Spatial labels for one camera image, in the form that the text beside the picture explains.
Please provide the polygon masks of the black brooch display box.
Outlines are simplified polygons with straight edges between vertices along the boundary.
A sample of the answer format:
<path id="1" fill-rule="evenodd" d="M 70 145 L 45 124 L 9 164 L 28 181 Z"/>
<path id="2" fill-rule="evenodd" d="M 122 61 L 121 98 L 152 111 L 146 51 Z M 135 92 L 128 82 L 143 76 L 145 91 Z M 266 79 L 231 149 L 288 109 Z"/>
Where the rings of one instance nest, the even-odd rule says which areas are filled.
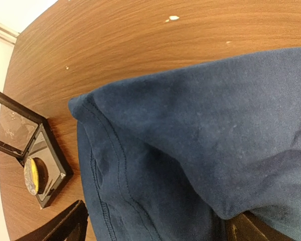
<path id="1" fill-rule="evenodd" d="M 33 158 L 38 167 L 41 208 L 51 205 L 73 175 L 47 118 L 0 92 L 0 152 L 22 166 Z"/>

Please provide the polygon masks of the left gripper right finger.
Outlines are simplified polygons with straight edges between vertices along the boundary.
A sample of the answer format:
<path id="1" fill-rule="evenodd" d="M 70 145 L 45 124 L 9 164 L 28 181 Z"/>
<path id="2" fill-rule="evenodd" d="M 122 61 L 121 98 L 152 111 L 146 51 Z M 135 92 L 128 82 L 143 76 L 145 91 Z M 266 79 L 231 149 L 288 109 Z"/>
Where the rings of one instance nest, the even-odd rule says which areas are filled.
<path id="1" fill-rule="evenodd" d="M 225 221 L 225 224 L 228 240 L 231 241 L 293 241 L 249 211 Z"/>

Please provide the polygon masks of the navy white clothing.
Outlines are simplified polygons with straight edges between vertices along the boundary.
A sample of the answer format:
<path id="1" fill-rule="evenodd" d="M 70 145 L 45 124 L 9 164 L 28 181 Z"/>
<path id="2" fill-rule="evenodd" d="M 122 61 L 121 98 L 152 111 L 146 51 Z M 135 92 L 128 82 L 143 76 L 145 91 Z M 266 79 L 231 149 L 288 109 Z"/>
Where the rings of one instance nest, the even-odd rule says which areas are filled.
<path id="1" fill-rule="evenodd" d="M 113 82 L 69 109 L 98 240 L 226 240 L 245 211 L 301 240 L 301 48 Z"/>

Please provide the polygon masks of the starry night round brooch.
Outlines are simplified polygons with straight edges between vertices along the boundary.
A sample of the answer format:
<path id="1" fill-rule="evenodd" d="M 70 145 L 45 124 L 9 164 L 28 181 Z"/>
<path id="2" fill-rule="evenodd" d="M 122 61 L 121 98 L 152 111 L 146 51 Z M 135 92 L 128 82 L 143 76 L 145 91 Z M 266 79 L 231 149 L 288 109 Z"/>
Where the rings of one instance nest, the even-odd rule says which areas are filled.
<path id="1" fill-rule="evenodd" d="M 27 158 L 24 165 L 24 180 L 31 195 L 37 195 L 40 188 L 38 167 L 33 158 Z"/>

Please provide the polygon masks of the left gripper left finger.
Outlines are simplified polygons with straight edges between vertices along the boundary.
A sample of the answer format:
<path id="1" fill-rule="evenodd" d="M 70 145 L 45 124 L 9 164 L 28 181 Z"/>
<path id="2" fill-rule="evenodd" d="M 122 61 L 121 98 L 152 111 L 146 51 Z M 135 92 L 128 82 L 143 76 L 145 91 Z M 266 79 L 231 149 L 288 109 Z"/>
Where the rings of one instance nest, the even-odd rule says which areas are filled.
<path id="1" fill-rule="evenodd" d="M 45 225 L 19 238 L 28 240 L 85 240 L 88 225 L 88 211 L 82 200 L 77 200 Z"/>

